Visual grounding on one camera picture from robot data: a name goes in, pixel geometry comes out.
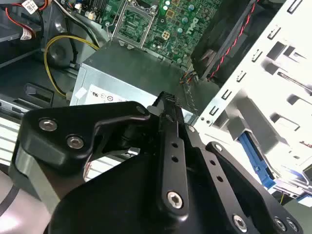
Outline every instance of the yellow cable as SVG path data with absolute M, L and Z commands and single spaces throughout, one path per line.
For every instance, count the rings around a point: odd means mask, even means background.
M 282 204 L 283 199 L 284 199 L 284 193 L 283 193 L 283 195 L 282 195 L 282 198 L 281 198 L 281 202 L 280 202 L 280 204 Z
M 50 72 L 50 69 L 49 69 L 49 66 L 48 66 L 48 60 L 47 60 L 47 55 L 48 55 L 48 50 L 50 48 L 50 46 L 57 40 L 59 39 L 62 39 L 62 38 L 71 38 L 71 39 L 75 39 L 75 40 L 78 40 L 80 42 L 83 42 L 89 46 L 91 46 L 93 49 L 95 50 L 99 50 L 99 47 L 97 47 L 96 45 L 92 44 L 91 42 L 85 40 L 85 39 L 82 39 L 82 38 L 79 38 L 79 37 L 75 37 L 75 36 L 70 36 L 70 35 L 60 35 L 60 36 L 56 36 L 52 39 L 49 40 L 49 42 L 47 43 L 47 46 L 45 47 L 45 50 L 44 50 L 44 55 L 43 55 L 43 59 L 44 59 L 44 67 L 45 67 L 45 70 L 47 71 L 47 74 L 48 74 L 48 77 L 50 79 L 50 82 L 52 83 L 52 85 L 54 86 L 55 90 L 61 95 L 61 96 L 66 96 L 62 93 L 62 90 L 60 90 L 56 84 L 54 83 L 53 81 L 53 78 L 52 78 L 52 75 L 51 75 L 51 72 Z

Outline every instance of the white drive bay cage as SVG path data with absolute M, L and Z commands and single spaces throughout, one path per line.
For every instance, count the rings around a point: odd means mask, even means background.
M 229 133 L 242 143 L 270 192 L 307 206 L 312 206 L 312 46 L 305 25 L 311 9 L 309 0 L 286 1 L 195 123 L 204 133 L 216 127 Z

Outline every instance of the capacitor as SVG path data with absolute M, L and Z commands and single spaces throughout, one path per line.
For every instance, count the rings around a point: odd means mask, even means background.
M 183 17 L 183 18 L 182 18 L 182 23 L 188 23 L 188 21 L 189 21 L 188 18 L 186 18 L 186 17 Z
M 194 11 L 195 7 L 193 4 L 189 5 L 189 11 Z

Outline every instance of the red and black wire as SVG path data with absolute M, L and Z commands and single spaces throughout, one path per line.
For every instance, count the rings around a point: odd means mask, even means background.
M 239 34 L 237 35 L 237 37 L 235 38 L 234 42 L 232 43 L 232 45 L 228 48 L 228 50 L 225 52 L 225 54 L 221 57 L 221 60 L 217 66 L 217 68 L 215 69 L 215 71 L 213 71 L 211 73 L 211 75 L 209 76 L 209 78 L 207 78 L 207 81 L 210 81 L 212 77 L 214 77 L 214 75 L 216 74 L 217 71 L 219 71 L 220 69 L 220 66 L 221 64 L 223 63 L 224 61 L 224 58 L 226 55 L 228 55 L 228 53 L 231 51 L 231 49 L 236 45 L 238 39 L 240 38 L 240 36 L 243 34 L 244 30 L 246 29 L 247 25 L 249 24 L 250 22 L 250 18 L 252 16 L 252 14 L 254 13 L 254 9 L 255 9 L 255 6 L 256 4 L 259 2 L 260 0 L 257 0 L 253 3 L 253 6 L 249 12 L 249 14 L 247 15 L 247 18 L 246 18 L 246 22 L 242 25 L 242 27 L 240 28 L 239 30 Z
M 13 4 L 11 4 L 11 5 L 12 5 L 12 6 L 18 6 L 18 7 L 23 7 L 22 4 L 20 4 L 20 3 L 13 3 Z M 42 6 L 40 6 L 40 7 L 38 8 L 38 10 L 37 10 L 38 14 L 40 14 L 39 11 L 43 11 L 45 8 L 47 8 L 47 6 L 48 6 L 48 0 L 44 0 L 44 4 L 43 4 Z M 24 29 L 30 31 L 31 34 L 32 34 L 32 36 L 33 36 L 34 38 L 36 38 L 36 33 L 35 33 L 35 31 L 34 31 L 31 27 L 29 27 L 29 26 L 27 26 L 27 25 L 25 25 L 25 24 L 23 24 L 23 23 L 19 23 L 19 22 L 17 22 L 16 20 L 14 20 L 14 19 L 11 18 L 10 13 L 9 13 L 9 9 L 8 9 L 7 7 L 5 8 L 5 14 L 6 14 L 6 16 L 8 17 L 8 19 L 9 19 L 12 23 L 14 23 L 14 24 L 16 24 L 16 25 L 18 25 L 18 26 L 20 26 L 20 27 L 22 27 L 22 28 L 24 28 Z
M 184 83 L 188 84 L 192 80 L 192 78 L 196 75 L 197 74 L 195 71 L 185 72 L 183 77 L 180 78 L 180 84 L 184 84 Z

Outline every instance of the motherboard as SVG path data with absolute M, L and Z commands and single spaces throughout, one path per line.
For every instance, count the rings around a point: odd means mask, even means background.
M 95 21 L 128 48 L 151 51 L 181 66 L 191 54 L 222 0 L 105 0 Z

